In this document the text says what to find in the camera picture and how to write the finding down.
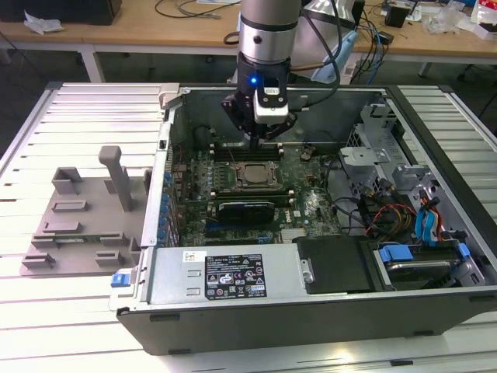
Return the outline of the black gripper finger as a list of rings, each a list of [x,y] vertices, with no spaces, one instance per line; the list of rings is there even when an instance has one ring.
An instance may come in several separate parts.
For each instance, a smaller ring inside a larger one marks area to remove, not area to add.
[[[248,146],[251,150],[255,148],[255,121],[252,101],[249,96],[227,96],[221,103],[221,107],[228,115],[233,125],[245,134]]]
[[[289,114],[287,118],[280,124],[256,124],[254,149],[260,148],[266,141],[273,140],[280,136],[282,133],[290,130],[297,121],[296,114]]]

